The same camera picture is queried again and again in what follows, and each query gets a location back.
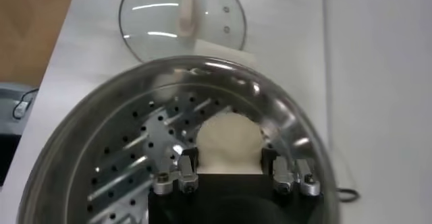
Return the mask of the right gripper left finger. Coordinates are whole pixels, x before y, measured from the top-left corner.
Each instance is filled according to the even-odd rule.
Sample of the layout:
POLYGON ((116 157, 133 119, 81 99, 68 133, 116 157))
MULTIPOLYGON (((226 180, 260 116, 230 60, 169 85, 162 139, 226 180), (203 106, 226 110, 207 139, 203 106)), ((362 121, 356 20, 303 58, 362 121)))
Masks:
POLYGON ((157 163, 153 192, 159 196, 171 194, 174 186, 183 194, 193 194, 198 189, 198 149, 187 148, 175 157, 163 156, 157 163))

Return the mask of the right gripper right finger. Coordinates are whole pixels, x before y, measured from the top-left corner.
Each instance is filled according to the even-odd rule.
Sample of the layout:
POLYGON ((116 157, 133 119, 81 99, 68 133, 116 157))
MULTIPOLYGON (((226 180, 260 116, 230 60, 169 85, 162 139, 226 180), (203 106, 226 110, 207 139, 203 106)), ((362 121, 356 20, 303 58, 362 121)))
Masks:
POLYGON ((261 168, 265 175, 271 176, 273 187, 280 194, 286 195, 299 191, 300 194, 308 197, 320 195, 320 181, 311 159, 290 161, 273 148, 263 148, 261 168))

